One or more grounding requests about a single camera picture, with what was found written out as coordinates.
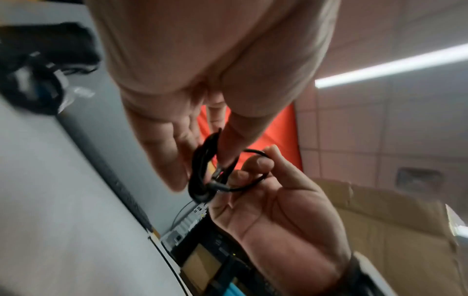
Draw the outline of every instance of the red surface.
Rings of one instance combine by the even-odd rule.
[[[226,112],[226,121],[230,113],[231,111],[228,109]],[[210,135],[210,128],[208,127],[206,109],[204,106],[198,116],[198,125],[200,126],[200,132],[203,138]],[[296,119],[292,104],[278,114],[263,136],[249,148],[263,150],[265,147],[273,144],[278,146],[287,160],[302,170],[301,155],[297,143]],[[245,160],[250,156],[249,153],[242,153],[236,169],[240,169]],[[216,159],[213,159],[213,164],[216,166]]]

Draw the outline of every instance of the ceiling light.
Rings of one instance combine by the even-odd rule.
[[[315,81],[315,86],[317,88],[332,87],[340,84],[457,63],[464,60],[468,60],[468,43],[411,58],[399,59],[360,70],[317,79]]]

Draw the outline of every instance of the tiled ceiling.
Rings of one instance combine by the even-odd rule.
[[[464,43],[466,1],[344,0],[316,78]],[[468,62],[320,90],[312,82],[295,105],[311,178],[402,191],[400,168],[435,170],[439,191],[406,193],[468,217]]]

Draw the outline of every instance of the person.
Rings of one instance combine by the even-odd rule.
[[[207,106],[213,131],[223,128],[217,158],[228,166],[312,79],[340,0],[86,4],[137,140],[168,187],[181,191],[201,143],[200,107]],[[224,126],[226,106],[232,113]],[[250,158],[229,184],[270,176],[247,192],[218,194],[210,204],[214,222],[285,295],[362,288],[356,279],[366,277],[353,263],[343,223],[324,192],[277,147],[265,152],[271,159]],[[381,291],[365,286],[373,295]]]

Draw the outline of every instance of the cardboard box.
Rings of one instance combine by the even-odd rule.
[[[399,296],[466,296],[450,209],[401,194],[315,180],[337,208],[351,247]]]

